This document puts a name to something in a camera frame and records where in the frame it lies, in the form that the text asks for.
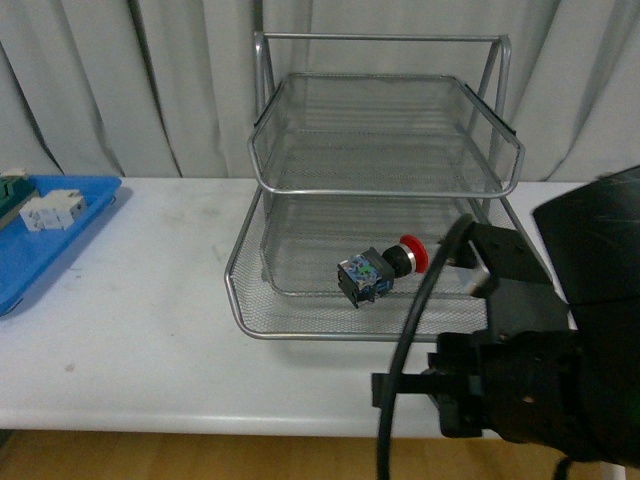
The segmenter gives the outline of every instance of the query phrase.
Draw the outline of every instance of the curtain fold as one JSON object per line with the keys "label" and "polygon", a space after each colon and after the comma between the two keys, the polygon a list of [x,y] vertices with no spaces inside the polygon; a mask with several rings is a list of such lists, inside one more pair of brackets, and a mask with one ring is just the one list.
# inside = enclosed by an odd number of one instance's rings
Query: curtain fold
{"label": "curtain fold", "polygon": [[[249,177],[251,0],[0,2],[0,170]],[[640,2],[265,0],[266,30],[508,33],[505,120],[524,180],[591,180],[639,162]],[[487,47],[274,41],[289,71],[453,73]],[[487,102],[493,102],[496,75]]]}

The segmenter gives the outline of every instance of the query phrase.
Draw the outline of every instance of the white connector block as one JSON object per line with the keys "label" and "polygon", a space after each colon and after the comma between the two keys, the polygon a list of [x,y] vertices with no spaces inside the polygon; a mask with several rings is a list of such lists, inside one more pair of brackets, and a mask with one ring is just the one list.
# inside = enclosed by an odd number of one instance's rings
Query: white connector block
{"label": "white connector block", "polygon": [[27,171],[24,168],[10,168],[4,172],[0,172],[0,177],[22,177],[28,178]]}
{"label": "white connector block", "polygon": [[87,210],[80,190],[53,190],[41,198],[32,198],[20,209],[20,216],[31,232],[66,230]]}

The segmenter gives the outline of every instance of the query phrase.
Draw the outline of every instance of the wooden floor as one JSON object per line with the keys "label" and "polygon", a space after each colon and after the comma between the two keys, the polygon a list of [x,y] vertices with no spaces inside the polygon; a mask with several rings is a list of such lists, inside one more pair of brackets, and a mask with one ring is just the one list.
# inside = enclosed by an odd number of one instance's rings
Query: wooden floor
{"label": "wooden floor", "polygon": [[[16,432],[0,480],[374,479],[374,440]],[[551,480],[560,455],[498,440],[394,440],[394,479]],[[598,464],[569,478],[600,478]],[[640,480],[637,471],[627,474]]]}

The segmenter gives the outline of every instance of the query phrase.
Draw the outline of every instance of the black cable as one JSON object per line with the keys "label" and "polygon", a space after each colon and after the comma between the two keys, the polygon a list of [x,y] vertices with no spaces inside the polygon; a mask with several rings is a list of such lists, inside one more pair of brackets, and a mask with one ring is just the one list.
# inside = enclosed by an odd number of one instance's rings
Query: black cable
{"label": "black cable", "polygon": [[402,370],[404,364],[407,361],[407,355],[409,349],[413,343],[413,338],[416,335],[418,324],[420,323],[420,317],[424,311],[431,292],[440,276],[440,272],[447,263],[447,259],[451,257],[460,242],[463,241],[469,227],[473,225],[473,217],[469,214],[465,214],[460,217],[456,223],[449,229],[447,235],[444,237],[438,252],[436,253],[427,273],[425,274],[409,314],[405,321],[402,333],[396,345],[396,350],[391,360],[391,366],[389,367],[389,375],[387,377],[387,385],[382,392],[382,398],[380,402],[380,423],[378,426],[378,442],[376,446],[377,453],[377,471],[379,480],[388,480],[389,473],[389,455],[391,452],[391,428],[393,426],[393,411],[396,405],[396,397],[398,395],[398,387],[400,384],[400,378],[402,377]]}
{"label": "black cable", "polygon": [[573,463],[569,457],[564,457],[562,460],[558,462],[556,465],[556,471],[553,474],[553,480],[567,480],[569,467]]}

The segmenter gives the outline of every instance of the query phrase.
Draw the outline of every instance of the metal mesh shelf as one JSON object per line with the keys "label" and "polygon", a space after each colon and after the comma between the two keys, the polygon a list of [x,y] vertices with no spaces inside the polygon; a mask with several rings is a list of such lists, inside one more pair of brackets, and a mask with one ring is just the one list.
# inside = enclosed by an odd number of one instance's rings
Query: metal mesh shelf
{"label": "metal mesh shelf", "polygon": [[[234,314],[247,334],[269,339],[395,340],[421,276],[355,309],[337,288],[339,261],[370,246],[384,249],[402,233],[417,235],[431,253],[461,213],[516,228],[504,199],[385,199],[275,196],[258,191],[229,262],[226,283]],[[423,314],[418,341],[442,331],[484,328],[484,301],[463,291],[447,267]]]}
{"label": "metal mesh shelf", "polygon": [[250,141],[276,194],[499,197],[523,149],[458,79],[292,74]]}

